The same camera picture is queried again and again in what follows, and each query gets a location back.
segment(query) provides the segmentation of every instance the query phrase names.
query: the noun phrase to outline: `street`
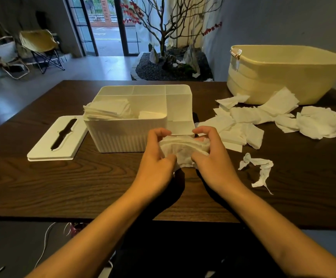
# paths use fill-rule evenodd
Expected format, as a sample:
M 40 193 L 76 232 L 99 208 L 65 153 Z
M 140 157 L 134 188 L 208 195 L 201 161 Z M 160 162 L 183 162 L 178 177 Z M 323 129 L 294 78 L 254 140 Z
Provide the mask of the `street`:
M 135 26 L 126 26 L 125 30 L 130 53 L 148 52 L 146 44 L 139 42 L 137 45 Z M 92 27 L 92 32 L 99 56 L 124 56 L 119 27 Z

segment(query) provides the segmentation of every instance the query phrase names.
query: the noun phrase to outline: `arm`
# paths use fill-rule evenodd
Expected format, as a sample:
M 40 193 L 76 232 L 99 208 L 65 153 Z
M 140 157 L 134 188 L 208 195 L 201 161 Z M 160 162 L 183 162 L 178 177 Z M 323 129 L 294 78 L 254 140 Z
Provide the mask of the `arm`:
M 173 176 L 176 156 L 161 159 L 158 141 L 170 135 L 151 130 L 135 181 L 127 192 L 85 229 L 34 269 L 31 277 L 97 277 L 138 215 L 160 195 Z
M 210 154 L 194 152 L 192 159 L 208 186 L 245 221 L 280 268 L 291 276 L 336 277 L 336 257 L 306 236 L 238 178 L 215 128 L 201 126 L 211 141 Z

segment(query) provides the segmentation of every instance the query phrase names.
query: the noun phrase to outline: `hand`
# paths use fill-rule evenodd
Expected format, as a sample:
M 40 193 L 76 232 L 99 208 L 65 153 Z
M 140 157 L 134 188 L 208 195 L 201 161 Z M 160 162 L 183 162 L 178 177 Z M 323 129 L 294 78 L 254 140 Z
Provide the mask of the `hand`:
M 168 186 L 173 177 L 173 170 L 177 162 L 174 154 L 162 158 L 158 142 L 171 135 L 171 131 L 164 128 L 149 131 L 147 145 L 142 156 L 135 181 L 130 189 L 146 197 L 148 201 L 158 197 Z
M 237 189 L 245 187 L 234 169 L 216 128 L 201 126 L 194 129 L 193 133 L 204 133 L 206 134 L 204 137 L 209 138 L 211 141 L 208 156 L 199 152 L 194 152 L 191 155 L 191 159 L 198 165 L 199 172 L 208 186 L 220 196 L 226 193 L 225 189 L 227 188 Z

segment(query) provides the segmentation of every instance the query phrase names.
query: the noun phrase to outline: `forearm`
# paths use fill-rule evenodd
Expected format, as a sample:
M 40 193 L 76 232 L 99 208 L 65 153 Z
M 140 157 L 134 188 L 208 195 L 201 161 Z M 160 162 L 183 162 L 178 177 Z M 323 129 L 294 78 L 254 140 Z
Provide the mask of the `forearm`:
M 127 191 L 27 277 L 97 277 L 115 246 L 149 201 Z
M 336 277 L 336 258 L 246 187 L 221 196 L 282 270 L 292 276 Z

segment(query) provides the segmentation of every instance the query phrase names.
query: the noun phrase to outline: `wooden table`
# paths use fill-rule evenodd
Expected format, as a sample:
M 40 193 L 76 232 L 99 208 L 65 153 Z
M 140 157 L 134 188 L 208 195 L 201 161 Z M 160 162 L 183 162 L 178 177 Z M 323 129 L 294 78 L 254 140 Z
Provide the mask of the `wooden table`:
M 26 154 L 63 115 L 82 114 L 105 85 L 174 84 L 182 82 L 62 81 L 0 127 L 0 216 L 92 219 L 131 185 L 142 153 L 97 151 L 89 134 L 72 161 L 29 162 Z M 214 116 L 215 99 L 231 96 L 225 82 L 185 82 L 193 92 L 193 111 L 200 121 Z M 336 91 L 318 106 L 336 111 Z M 283 133 L 274 123 L 265 131 L 261 149 L 244 146 L 229 151 L 235 166 L 246 152 L 274 162 L 264 187 L 252 189 L 300 227 L 336 229 L 336 138 L 312 140 L 300 133 Z M 157 220 L 238 222 L 207 193 L 195 169 L 185 168 L 185 188 Z M 258 179 L 259 169 L 239 171 L 243 182 Z

